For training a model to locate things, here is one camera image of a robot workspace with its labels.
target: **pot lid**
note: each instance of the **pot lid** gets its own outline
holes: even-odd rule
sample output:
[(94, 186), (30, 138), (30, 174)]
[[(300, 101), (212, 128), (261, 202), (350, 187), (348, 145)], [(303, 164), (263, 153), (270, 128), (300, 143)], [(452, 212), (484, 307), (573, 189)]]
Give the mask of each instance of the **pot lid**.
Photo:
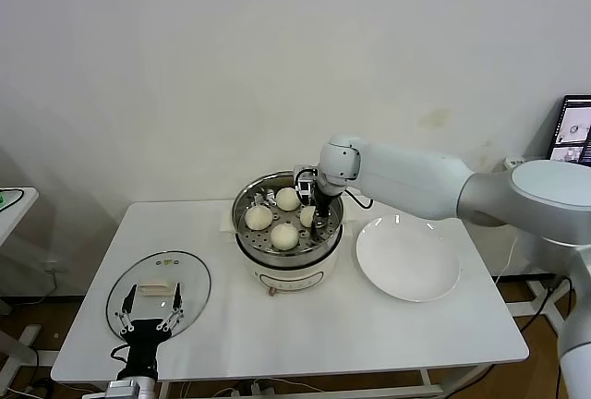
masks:
[(129, 320), (166, 320), (180, 302), (180, 315), (175, 316), (175, 321), (180, 321), (171, 324), (172, 336), (176, 336), (201, 314), (210, 291), (210, 272), (201, 259), (185, 251), (152, 254), (127, 270), (113, 286), (107, 300), (107, 322), (121, 338), (124, 301)]

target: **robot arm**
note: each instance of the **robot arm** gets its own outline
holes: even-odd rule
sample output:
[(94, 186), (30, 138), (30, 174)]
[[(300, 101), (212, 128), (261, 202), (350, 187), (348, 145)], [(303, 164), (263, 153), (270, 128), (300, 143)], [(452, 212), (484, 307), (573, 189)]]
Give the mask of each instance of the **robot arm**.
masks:
[[(131, 286), (129, 294), (123, 300), (121, 311), (115, 313), (121, 321), (119, 335), (126, 341), (126, 345), (118, 346), (111, 353), (111, 357), (122, 360), (125, 367), (117, 374), (117, 380), (109, 382), (104, 393), (85, 394), (82, 399), (154, 399), (154, 385), (158, 380), (158, 363), (156, 353), (158, 345), (170, 339), (176, 326), (185, 317), (183, 313), (183, 298), (181, 284), (176, 284), (172, 311), (164, 319), (134, 319), (130, 318), (136, 296), (136, 284)], [(129, 347), (127, 360), (116, 357), (118, 350)]]
[(324, 145), (317, 191), (364, 196), (430, 220), (511, 224), (535, 236), (591, 244), (591, 169), (534, 161), (504, 173), (477, 174), (458, 158), (334, 136)]
[(452, 156), (334, 136), (322, 148), (317, 171), (314, 200), (320, 218), (333, 198), (354, 187), (425, 219), (511, 224), (537, 236), (537, 255), (547, 253), (555, 263), (546, 269), (573, 280), (577, 305), (561, 330), (559, 355), (570, 397), (589, 397), (591, 168), (533, 161), (504, 173), (477, 174)]

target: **power cord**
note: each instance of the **power cord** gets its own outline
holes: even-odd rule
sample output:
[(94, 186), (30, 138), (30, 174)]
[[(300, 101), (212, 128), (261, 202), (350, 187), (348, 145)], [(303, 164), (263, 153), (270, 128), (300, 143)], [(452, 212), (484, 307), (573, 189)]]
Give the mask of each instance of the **power cord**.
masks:
[(51, 296), (53, 293), (55, 293), (55, 291), (57, 291), (57, 279), (55, 277), (55, 271), (51, 270), (50, 273), (52, 275), (52, 280), (54, 282), (54, 286), (53, 288), (49, 291), (49, 293), (47, 293), (45, 296), (43, 296), (41, 299), (36, 300), (34, 302), (21, 302), (20, 304), (14, 304), (12, 307), (23, 307), (25, 305), (39, 305), (41, 304), (47, 297)]
[(20, 392), (19, 390), (13, 390), (10, 387), (6, 387), (7, 390), (9, 390), (12, 393), (18, 394), (18, 395), (22, 395), (22, 396), (28, 396), (28, 397), (32, 397), (34, 399), (45, 399), (44, 397), (40, 397), (40, 396), (36, 396), (34, 394), (29, 394), (29, 393), (25, 393), (25, 392)]
[(30, 347), (30, 349), (35, 352), (35, 369), (29, 378), (29, 385), (32, 385), (33, 381), (35, 381), (35, 376), (37, 376), (37, 371), (39, 371), (39, 352), (33, 347)]
[(217, 392), (216, 394), (214, 394), (212, 397), (218, 397), (220, 394), (226, 394), (228, 392), (233, 393), (235, 391), (236, 391), (235, 388), (224, 388), (224, 389), (220, 390), (219, 392)]
[(52, 381), (53, 383), (56, 383), (62, 387), (66, 387), (70, 390), (74, 390), (75, 392), (84, 392), (84, 393), (103, 393), (102, 390), (90, 390), (88, 388), (79, 388), (79, 387), (73, 387), (71, 385), (65, 385), (64, 383), (60, 383), (60, 382), (56, 382), (56, 381)]
[[(566, 308), (566, 317), (569, 317), (569, 314), (571, 314), (571, 307), (573, 306), (573, 281), (571, 280), (570, 277), (566, 278), (569, 281), (569, 300), (568, 300), (568, 306)], [(562, 375), (562, 367), (561, 367), (561, 362), (558, 361), (558, 374), (556, 376), (556, 391), (554, 393), (554, 397), (556, 399), (559, 399), (560, 395), (561, 395), (561, 375)]]
[(283, 382), (283, 383), (289, 383), (290, 385), (299, 385), (302, 387), (306, 387), (306, 388), (309, 388), (310, 390), (312, 390), (313, 392), (326, 393), (324, 390), (321, 390), (320, 388), (313, 387), (313, 386), (308, 385), (307, 383), (303, 383), (303, 382), (292, 382), (292, 381), (286, 381), (285, 379), (279, 379), (279, 378), (258, 378), (258, 379), (255, 379), (253, 382), (257, 383), (258, 381), (278, 381), (278, 382)]
[(23, 189), (20, 188), (4, 188), (4, 189), (0, 189), (0, 193), (9, 193), (10, 191), (18, 191), (18, 197), (13, 200), (12, 202), (10, 202), (9, 204), (5, 205), (4, 207), (0, 207), (0, 212), (3, 212), (5, 210), (8, 210), (10, 207), (12, 207), (13, 205), (16, 205), (17, 203), (20, 202), (20, 200), (22, 198), (25, 197), (25, 191)]
[(507, 269), (511, 265), (511, 259), (513, 258), (513, 251), (515, 250), (515, 245), (517, 244), (518, 240), (519, 240), (519, 235), (517, 235), (515, 237), (515, 240), (513, 241), (513, 244), (511, 245), (511, 250), (509, 251), (509, 258), (507, 259), (507, 264), (505, 265), (505, 268), (503, 268), (501, 270), (501, 272), (497, 276), (497, 279), (495, 279), (495, 285), (499, 283), (499, 279), (501, 278), (501, 276), (504, 275), (504, 273), (507, 271)]
[(43, 388), (45, 390), (44, 398), (45, 399), (52, 399), (54, 397), (54, 385), (55, 385), (55, 382), (53, 382), (51, 379), (41, 378), (41, 379), (38, 379), (35, 382), (33, 382), (27, 388), (25, 388), (24, 393), (33, 394), (33, 392), (35, 392), (36, 395), (39, 395), (37, 393), (37, 390), (39, 390), (40, 388)]
[[(564, 281), (564, 279), (567, 279), (566, 277), (557, 277), (556, 281), (554, 282), (554, 284), (552, 284), (552, 286), (550, 286), (547, 289), (546, 292), (546, 296), (544, 296), (544, 300), (542, 300), (542, 303), (540, 304), (539, 308), (536, 311), (536, 314), (534, 314), (534, 316), (532, 316), (527, 323), (519, 329), (520, 333), (523, 333), (525, 330), (527, 330), (529, 328), (529, 326), (534, 323), (534, 320), (536, 320), (540, 314), (542, 314), (542, 311), (544, 310), (544, 307), (546, 306), (546, 304), (548, 303), (550, 296), (552, 296), (552, 294), (554, 293), (554, 291), (562, 284), (562, 281)], [(466, 384), (464, 387), (456, 390), (455, 392), (452, 392), (450, 394), (448, 394), (447, 396), (445, 396), (445, 399), (451, 399), (453, 396), (455, 396), (456, 394), (458, 394), (459, 392), (463, 392), (464, 390), (467, 390), (468, 388), (472, 387), (473, 385), (476, 385), (477, 383), (479, 383), (480, 381), (482, 381), (484, 378), (486, 378), (488, 376), (488, 374), (492, 371), (492, 369), (494, 369), (496, 366), (495, 365), (491, 365), (490, 367), (488, 367), (488, 369), (482, 373), (482, 375), (480, 375), (480, 377), (478, 379), (476, 379), (475, 381), (472, 381), (468, 384)]]

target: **floor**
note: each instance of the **floor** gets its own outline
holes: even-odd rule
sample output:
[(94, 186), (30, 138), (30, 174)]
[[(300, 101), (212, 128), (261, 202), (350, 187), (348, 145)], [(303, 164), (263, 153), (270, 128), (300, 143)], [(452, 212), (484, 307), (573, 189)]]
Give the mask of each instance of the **floor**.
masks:
[[(500, 283), (499, 289), (507, 302), (531, 300), (532, 295), (523, 282)], [(70, 324), (76, 316), (79, 302), (44, 303), (35, 306), (22, 306), (7, 317), (0, 317), (0, 330), (14, 337), (18, 337), (28, 323), (40, 323), (42, 331), (34, 343), (36, 349), (58, 350), (64, 342)], [(558, 304), (562, 315), (566, 312), (566, 298)], [(516, 320), (521, 326), (527, 318)], [(480, 383), (470, 389), (456, 394), (453, 399), (553, 399), (558, 362), (556, 356), (556, 334), (544, 317), (538, 318), (525, 331), (525, 340), (530, 348), (530, 357), (521, 363), (498, 366)], [(24, 389), (30, 382), (33, 368), (21, 369), (12, 388)], [(444, 375), (443, 370), (433, 370), (429, 374), (434, 381)], [(39, 369), (35, 379), (49, 377), (49, 369)], [(304, 382), (322, 390), (346, 390), (376, 387), (392, 387), (412, 385), (420, 382), (418, 372), (393, 372), (366, 375), (326, 376), (309, 378), (290, 378), (290, 381)], [(305, 392), (303, 386), (291, 385), (278, 381), (261, 381), (264, 388), (272, 385), (277, 393)], [(77, 388), (95, 390), (91, 385), (76, 385)], [(208, 381), (191, 382), (189, 384), (175, 383), (171, 385), (169, 397), (211, 397), (224, 388), (247, 388), (242, 382)], [(36, 391), (43, 396), (43, 390)], [(55, 385), (54, 399), (78, 399), (84, 394), (80, 391), (68, 389), (66, 386)], [(564, 385), (561, 386), (562, 399), (568, 397)]]

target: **white bun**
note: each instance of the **white bun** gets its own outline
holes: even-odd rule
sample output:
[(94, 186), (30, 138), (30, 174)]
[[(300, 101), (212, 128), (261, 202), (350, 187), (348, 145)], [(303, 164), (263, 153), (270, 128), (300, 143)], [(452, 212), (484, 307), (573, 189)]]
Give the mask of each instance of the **white bun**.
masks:
[(281, 251), (292, 249), (298, 241), (297, 228), (291, 224), (279, 224), (271, 230), (271, 244)]
[(306, 228), (312, 226), (315, 211), (316, 207), (304, 207), (302, 212), (299, 213), (299, 222), (301, 222)]
[(251, 230), (264, 230), (273, 222), (273, 213), (264, 205), (257, 205), (247, 210), (244, 220)]
[(292, 212), (300, 205), (296, 191), (290, 187), (281, 188), (275, 196), (275, 201), (284, 212)]

